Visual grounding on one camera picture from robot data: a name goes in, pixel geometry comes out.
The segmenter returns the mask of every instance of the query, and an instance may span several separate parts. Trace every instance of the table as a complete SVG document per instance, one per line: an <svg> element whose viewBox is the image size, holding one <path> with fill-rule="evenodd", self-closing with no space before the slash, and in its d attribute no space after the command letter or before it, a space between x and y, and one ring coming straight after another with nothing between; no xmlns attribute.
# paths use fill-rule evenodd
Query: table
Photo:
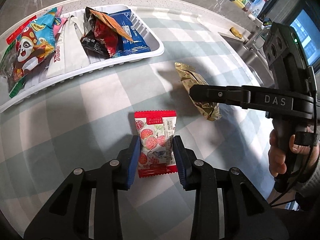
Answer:
<svg viewBox="0 0 320 240"><path fill-rule="evenodd" d="M163 41L163 55L84 74L0 115L0 209L21 235L73 169L99 168L127 148L135 111L176 110L185 147L213 167L240 168L265 198L271 192L265 113L220 104L222 118L207 121L174 68L192 65L212 85L258 85L244 62L196 14L133 9ZM136 174L131 189L119 191L124 239L189 239L194 197L176 173Z"/></svg>

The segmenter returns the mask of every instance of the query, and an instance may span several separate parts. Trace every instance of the white plastic tray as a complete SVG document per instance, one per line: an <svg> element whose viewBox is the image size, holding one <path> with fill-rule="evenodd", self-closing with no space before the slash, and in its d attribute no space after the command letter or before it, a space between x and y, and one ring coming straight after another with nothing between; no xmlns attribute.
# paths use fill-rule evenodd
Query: white plastic tray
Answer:
<svg viewBox="0 0 320 240"><path fill-rule="evenodd" d="M115 13L118 11L123 11L129 9L128 6L123 4L116 5L104 5L93 7L97 11ZM74 15L77 17L84 17L85 9L65 13L61 17L69 17ZM130 20L134 28L140 33L145 42L150 47L150 52L144 52L140 54L132 54L122 57L105 59L102 55L98 53L85 50L90 65L84 68L77 69L75 71L61 74L52 78L46 78L46 71L42 68L34 68L33 71L28 75L27 82L24 88L13 98L9 97L7 80L0 77L0 113L8 109L14 104L22 102L25 98L29 98L32 94L37 94L40 90L45 90L49 86L54 86L56 83L64 82L66 79L72 79L75 76L82 76L84 73L91 73L93 70L101 70L104 67L113 67L115 64L122 65L125 62L135 62L143 58L155 57L163 54L164 46L159 38L153 33L153 31L137 16L132 12Z"/></svg>

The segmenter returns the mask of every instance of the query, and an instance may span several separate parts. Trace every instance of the sleeve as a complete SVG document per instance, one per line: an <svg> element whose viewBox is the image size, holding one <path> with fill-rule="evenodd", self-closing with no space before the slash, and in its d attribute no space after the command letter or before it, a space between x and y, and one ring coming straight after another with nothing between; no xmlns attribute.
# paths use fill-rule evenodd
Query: sleeve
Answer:
<svg viewBox="0 0 320 240"><path fill-rule="evenodd" d="M320 194L320 161L317 160L316 168L311 177L305 182L298 182L294 190L299 192L303 197L319 195Z"/></svg>

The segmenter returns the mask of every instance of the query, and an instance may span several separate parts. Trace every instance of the stainless steel sink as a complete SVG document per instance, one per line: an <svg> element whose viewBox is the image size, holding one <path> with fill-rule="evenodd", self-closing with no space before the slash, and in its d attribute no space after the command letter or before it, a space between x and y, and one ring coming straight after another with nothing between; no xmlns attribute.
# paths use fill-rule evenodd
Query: stainless steel sink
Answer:
<svg viewBox="0 0 320 240"><path fill-rule="evenodd" d="M241 59L251 70L262 87L274 87L272 72L269 70L268 63L260 52L247 49L242 41L222 36L230 46L236 51Z"/></svg>

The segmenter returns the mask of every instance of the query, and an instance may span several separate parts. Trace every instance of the window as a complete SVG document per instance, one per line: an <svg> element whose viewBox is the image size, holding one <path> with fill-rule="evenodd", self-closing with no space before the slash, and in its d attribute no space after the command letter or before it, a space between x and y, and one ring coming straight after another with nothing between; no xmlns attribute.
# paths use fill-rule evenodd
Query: window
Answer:
<svg viewBox="0 0 320 240"><path fill-rule="evenodd" d="M308 64L314 64L320 58L320 31L308 16L305 10L302 10L298 17L290 25L295 29L302 43Z"/></svg>

